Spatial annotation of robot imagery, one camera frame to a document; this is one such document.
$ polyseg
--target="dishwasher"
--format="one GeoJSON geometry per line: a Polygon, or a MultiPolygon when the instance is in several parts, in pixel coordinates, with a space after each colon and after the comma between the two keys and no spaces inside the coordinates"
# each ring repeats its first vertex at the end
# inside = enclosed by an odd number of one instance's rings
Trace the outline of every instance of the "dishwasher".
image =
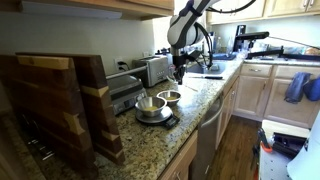
{"type": "Polygon", "coordinates": [[[192,180],[206,179],[216,151],[222,110],[223,96],[220,94],[198,125],[197,154],[189,168],[192,180]]]}

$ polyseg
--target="drawer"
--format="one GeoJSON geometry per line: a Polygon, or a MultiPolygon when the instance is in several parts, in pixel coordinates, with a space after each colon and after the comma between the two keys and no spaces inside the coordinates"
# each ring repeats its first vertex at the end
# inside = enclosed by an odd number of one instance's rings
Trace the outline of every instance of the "drawer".
{"type": "Polygon", "coordinates": [[[242,76],[269,77],[272,65],[263,64],[243,64],[241,68],[242,76]]]}
{"type": "Polygon", "coordinates": [[[292,79],[296,72],[311,73],[311,78],[316,78],[320,75],[320,67],[301,67],[301,66],[277,66],[276,78],[292,79]]]}

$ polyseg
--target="scale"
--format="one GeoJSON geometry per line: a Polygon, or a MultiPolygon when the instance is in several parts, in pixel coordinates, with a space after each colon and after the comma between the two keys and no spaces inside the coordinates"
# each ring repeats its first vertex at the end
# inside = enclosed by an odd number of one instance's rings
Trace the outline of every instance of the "scale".
{"type": "Polygon", "coordinates": [[[180,121],[180,119],[173,114],[172,110],[168,106],[163,108],[161,113],[155,117],[144,116],[141,111],[137,110],[136,119],[145,125],[164,126],[167,129],[173,128],[180,121]]]}

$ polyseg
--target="kitchen sink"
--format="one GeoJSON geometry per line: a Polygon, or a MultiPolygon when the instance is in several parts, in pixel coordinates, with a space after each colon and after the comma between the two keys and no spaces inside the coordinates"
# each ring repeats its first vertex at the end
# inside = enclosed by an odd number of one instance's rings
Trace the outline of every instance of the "kitchen sink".
{"type": "Polygon", "coordinates": [[[187,67],[186,73],[202,75],[220,75],[226,69],[227,61],[214,61],[210,69],[204,63],[194,64],[187,67]]]}

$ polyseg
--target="wall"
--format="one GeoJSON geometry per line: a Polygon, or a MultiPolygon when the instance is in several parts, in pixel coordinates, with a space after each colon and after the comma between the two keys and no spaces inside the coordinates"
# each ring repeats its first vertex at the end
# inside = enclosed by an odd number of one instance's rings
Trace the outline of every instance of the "wall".
{"type": "MultiPolygon", "coordinates": [[[[115,57],[130,62],[142,57],[144,51],[154,52],[152,21],[0,12],[0,24],[0,54],[22,51],[98,54],[107,74],[115,73],[115,57]]],[[[0,84],[0,111],[8,107],[0,84]]]]}
{"type": "MultiPolygon", "coordinates": [[[[179,12],[186,6],[188,0],[176,0],[174,1],[174,14],[177,15],[179,12]]],[[[163,17],[153,19],[153,30],[154,30],[154,43],[155,48],[162,49],[162,48],[169,48],[170,44],[167,40],[167,32],[170,27],[170,19],[171,17],[163,17]]],[[[197,20],[198,23],[202,24],[206,27],[206,15],[202,15],[197,20]]]]}
{"type": "MultiPolygon", "coordinates": [[[[211,28],[222,38],[222,46],[226,46],[230,36],[235,36],[237,25],[246,25],[246,32],[269,31],[270,36],[320,46],[320,16],[303,16],[278,18],[241,23],[213,25],[211,28]]],[[[288,43],[267,38],[266,43],[287,45],[288,43]]]]}

